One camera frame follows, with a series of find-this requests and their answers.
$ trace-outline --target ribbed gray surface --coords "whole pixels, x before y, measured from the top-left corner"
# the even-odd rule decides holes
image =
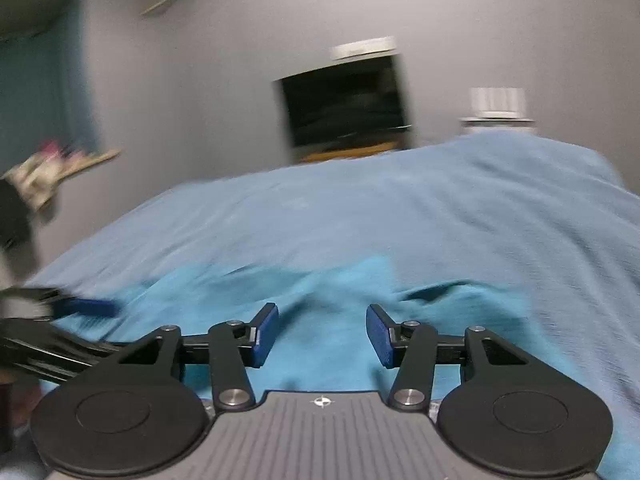
[[[319,398],[331,402],[318,406]],[[153,480],[488,480],[440,439],[426,416],[386,407],[374,392],[271,392],[255,410],[224,414],[204,442]],[[594,475],[582,480],[596,480]]]

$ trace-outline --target blue blanket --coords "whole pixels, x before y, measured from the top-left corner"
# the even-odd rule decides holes
[[[274,301],[280,311],[280,335],[264,367],[249,370],[258,398],[268,389],[388,391],[396,370],[380,365],[367,338],[364,314],[370,303],[382,304],[397,321],[427,321],[441,333],[460,335],[467,326],[482,324],[582,380],[548,341],[521,291],[478,282],[445,282],[398,292],[384,258],[313,272],[181,267],[111,297],[124,306],[118,317],[74,315],[58,325],[85,337],[117,341],[135,340],[162,324],[179,325],[184,334],[206,333],[217,322],[249,320],[265,302]],[[207,367],[188,368],[186,384],[210,398]],[[437,367],[433,399],[460,384],[459,374],[457,366]],[[630,428],[625,429],[622,420],[615,422],[616,441],[600,473],[606,479],[637,479],[638,454],[624,444]]]
[[[185,184],[78,244],[32,283],[100,296],[191,264],[219,274],[247,265],[313,270],[376,254],[404,289],[463,279],[521,290],[530,321],[617,424],[640,428],[640,199],[603,157],[578,146],[502,131]],[[169,303],[161,304],[170,311]],[[271,368],[276,354],[270,359]],[[624,442],[640,448],[640,430]]]

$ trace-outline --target teal cloth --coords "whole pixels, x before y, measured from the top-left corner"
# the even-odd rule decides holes
[[[440,333],[461,335],[467,326],[483,325],[580,381],[518,290],[458,281],[398,291],[385,258],[310,272],[187,266],[112,297],[123,305],[117,318],[69,316],[58,325],[95,340],[135,340],[163,324],[179,325],[188,335],[228,319],[249,320],[265,302],[275,302],[280,335],[264,367],[249,370],[257,397],[268,389],[388,391],[396,370],[380,365],[367,337],[364,319],[371,303],[382,304],[398,322],[426,321]],[[186,383],[210,397],[206,367],[188,369]],[[459,367],[436,367],[432,398],[459,383]],[[618,423],[599,472],[611,480],[638,478],[638,454],[624,444]]]

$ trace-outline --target pink object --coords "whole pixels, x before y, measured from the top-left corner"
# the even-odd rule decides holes
[[[60,145],[55,140],[47,140],[40,147],[40,153],[43,154],[46,158],[51,158],[53,156],[62,156],[62,150],[60,149]]]
[[[74,152],[69,153],[66,160],[69,163],[74,164],[75,162],[82,160],[84,157],[85,157],[85,154],[83,150],[76,150]]]

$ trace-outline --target gray wall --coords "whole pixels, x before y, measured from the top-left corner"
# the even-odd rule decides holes
[[[416,145],[459,133],[470,87],[524,87],[541,135],[600,150],[640,191],[640,0],[181,0],[168,15],[216,175],[289,161],[274,80],[393,35]]]
[[[100,144],[122,148],[66,181],[53,220],[36,230],[42,264],[141,202],[206,176],[199,133],[174,84],[169,20],[145,19],[147,0],[83,0],[84,63]]]

